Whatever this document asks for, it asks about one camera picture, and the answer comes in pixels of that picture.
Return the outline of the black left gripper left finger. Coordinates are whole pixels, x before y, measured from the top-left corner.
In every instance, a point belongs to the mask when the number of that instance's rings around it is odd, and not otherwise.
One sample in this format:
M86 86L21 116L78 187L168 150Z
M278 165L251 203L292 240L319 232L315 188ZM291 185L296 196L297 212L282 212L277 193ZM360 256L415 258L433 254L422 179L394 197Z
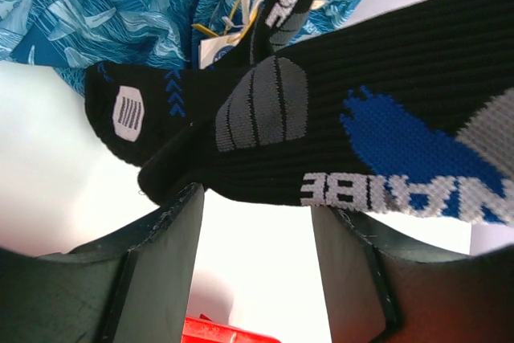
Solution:
M67 254L2 249L2 341L180 341L203 207L193 184Z

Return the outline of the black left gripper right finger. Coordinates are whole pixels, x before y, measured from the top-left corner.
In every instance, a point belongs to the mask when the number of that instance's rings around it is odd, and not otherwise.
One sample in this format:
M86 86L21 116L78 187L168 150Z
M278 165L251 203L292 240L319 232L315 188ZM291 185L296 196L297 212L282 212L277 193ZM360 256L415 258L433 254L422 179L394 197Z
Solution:
M331 207L312 225L332 341L512 341L512 247L463 255Z

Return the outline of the black blue sunrise sock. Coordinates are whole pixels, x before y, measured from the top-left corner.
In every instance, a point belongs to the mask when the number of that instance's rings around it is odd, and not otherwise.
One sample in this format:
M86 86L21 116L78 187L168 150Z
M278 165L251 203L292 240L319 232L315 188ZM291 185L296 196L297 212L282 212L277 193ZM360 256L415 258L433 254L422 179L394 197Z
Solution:
M85 113L96 136L142 166L171 137L216 112L250 67L285 47L313 0L264 0L242 39L204 69L162 69L102 61L85 72Z

